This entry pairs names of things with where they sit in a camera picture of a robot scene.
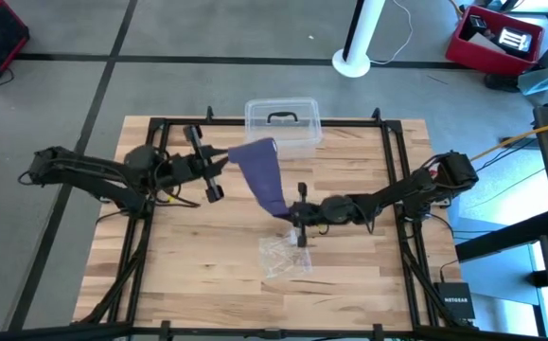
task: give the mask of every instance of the white pole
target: white pole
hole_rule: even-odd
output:
[[[363,4],[360,11],[354,12],[354,21],[358,16],[357,25],[349,28],[347,39],[350,39],[350,42],[345,43],[345,47],[349,46],[347,58],[344,59],[344,49],[337,51],[332,57],[333,67],[342,75],[351,78],[361,77],[370,69],[370,58],[366,51],[385,5],[385,0],[358,1],[363,1]]]

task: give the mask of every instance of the purple cloth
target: purple cloth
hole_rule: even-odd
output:
[[[282,193],[277,149],[272,138],[230,148],[227,156],[229,162],[239,165],[248,187],[261,207],[274,216],[289,214]]]

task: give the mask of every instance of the plastic bag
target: plastic bag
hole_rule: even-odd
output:
[[[294,228],[291,228],[284,237],[261,238],[258,250],[266,278],[297,276],[311,272],[309,251],[307,247],[297,247]]]

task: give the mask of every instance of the wooden tabletop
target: wooden tabletop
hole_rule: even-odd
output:
[[[149,121],[126,117],[116,161],[144,143]],[[433,154],[426,125],[423,120],[402,124],[414,169]],[[169,135],[170,153],[190,153],[181,129],[173,127]],[[202,129],[205,144],[227,148],[243,143],[242,126]],[[389,185],[380,129],[326,127],[323,132],[315,158],[280,162],[288,204],[298,200],[298,182],[308,184],[308,200],[314,203],[332,194],[374,192]],[[215,204],[205,198],[205,183],[195,181],[183,185],[181,196],[201,207],[156,208],[135,326],[159,327],[170,320],[174,327],[188,328],[371,330],[381,323],[387,331],[412,329],[392,208],[377,218],[373,235],[363,225],[333,226],[325,236],[310,228],[311,272],[266,278],[259,241],[291,227],[258,206],[237,165],[229,164],[217,181],[225,198]],[[114,211],[115,206],[104,205],[101,215]],[[438,208],[433,213],[446,218]],[[118,215],[97,226],[74,320],[85,317],[114,282],[126,222]],[[435,281],[440,266],[456,259],[453,240],[437,220],[424,222],[422,233]],[[458,265],[446,266],[444,275],[447,281],[460,280]],[[424,295],[415,283],[426,324]],[[129,291],[127,285],[125,297]],[[123,299],[121,307],[126,305]]]

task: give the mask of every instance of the concrete floor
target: concrete floor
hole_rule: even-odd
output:
[[[448,0],[398,1],[412,12],[415,27],[398,60],[445,62],[456,25]],[[9,4],[32,34],[24,52],[108,55],[129,0]],[[120,54],[328,59],[343,46],[353,7],[343,0],[139,0]],[[388,1],[369,56],[388,59],[407,34],[405,13]],[[15,80],[0,87],[0,330],[8,325],[58,190],[22,187],[16,177],[35,151],[74,148],[104,66],[16,61]],[[424,118],[437,152],[474,155],[500,136],[528,130],[532,120],[528,100],[490,91],[482,77],[467,70],[374,68],[350,80],[330,66],[117,63],[86,153],[111,157],[126,115],[202,116],[212,105],[217,116],[241,116],[250,99],[308,96],[323,117],[369,117],[380,107],[385,118]],[[462,215],[504,223],[486,209],[465,207],[528,175],[539,157],[525,155],[499,165],[503,172],[484,174],[477,192],[462,198]],[[98,210],[97,201],[72,192],[26,328],[69,323]]]

